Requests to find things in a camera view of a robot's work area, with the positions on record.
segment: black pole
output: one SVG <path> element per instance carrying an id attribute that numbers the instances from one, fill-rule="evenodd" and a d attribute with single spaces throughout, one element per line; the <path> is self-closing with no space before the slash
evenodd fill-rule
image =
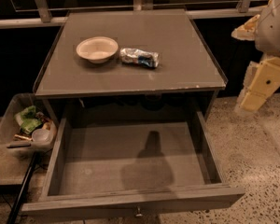
<path id="1" fill-rule="evenodd" d="M 19 210 L 21 208 L 22 198 L 25 195 L 26 191 L 28 190 L 30 179 L 34 173 L 35 166 L 36 166 L 37 162 L 39 161 L 39 158 L 40 158 L 39 153 L 35 152 L 30 161 L 30 164 L 26 171 L 25 177 L 22 180 L 20 193 L 18 194 L 17 199 L 12 206 L 11 212 L 10 212 L 8 220 L 7 220 L 7 224 L 14 224 L 17 219 Z"/>

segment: drawer handle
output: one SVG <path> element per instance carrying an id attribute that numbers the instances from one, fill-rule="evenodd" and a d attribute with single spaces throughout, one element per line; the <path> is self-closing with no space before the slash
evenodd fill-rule
<path id="1" fill-rule="evenodd" d="M 143 214 L 141 213 L 140 206 L 137 206 L 137 214 L 134 217 L 136 217 L 136 218 L 142 218 L 143 217 Z"/>

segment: terrazzo floor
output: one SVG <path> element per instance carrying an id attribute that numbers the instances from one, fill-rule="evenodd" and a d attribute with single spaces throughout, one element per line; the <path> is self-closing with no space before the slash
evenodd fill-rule
<path id="1" fill-rule="evenodd" d="M 236 97 L 216 99 L 207 128 L 228 182 L 245 188 L 245 196 L 228 209 L 148 216 L 85 220 L 88 224 L 172 223 L 280 223 L 280 93 L 256 114 L 239 116 Z M 21 182 L 28 161 L 19 161 L 0 150 L 2 184 Z M 46 171 L 35 171 L 27 201 L 37 199 Z M 14 196 L 7 195 L 9 202 Z M 10 208 L 0 196 L 0 224 Z M 39 223 L 18 217 L 17 223 Z M 79 224 L 83 221 L 66 222 Z"/>

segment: desk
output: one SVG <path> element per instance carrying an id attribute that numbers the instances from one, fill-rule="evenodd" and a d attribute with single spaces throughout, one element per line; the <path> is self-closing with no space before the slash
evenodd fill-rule
<path id="1" fill-rule="evenodd" d="M 108 36 L 161 55 L 149 70 L 78 58 L 77 45 Z M 68 106 L 43 193 L 28 215 L 54 220 L 224 208 L 244 191 L 226 184 L 204 119 L 226 80 L 183 10 L 72 13 L 35 95 L 54 98 L 184 95 L 156 111 L 137 105 Z"/>

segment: gray tabletop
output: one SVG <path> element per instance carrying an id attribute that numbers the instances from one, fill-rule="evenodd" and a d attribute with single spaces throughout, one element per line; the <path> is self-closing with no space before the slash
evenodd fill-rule
<path id="1" fill-rule="evenodd" d="M 90 37 L 115 39 L 119 48 L 160 54 L 156 69 L 122 64 L 119 53 L 107 63 L 79 58 L 77 45 Z M 71 13 L 36 96 L 70 98 L 176 91 L 213 91 L 225 81 L 184 10 Z"/>

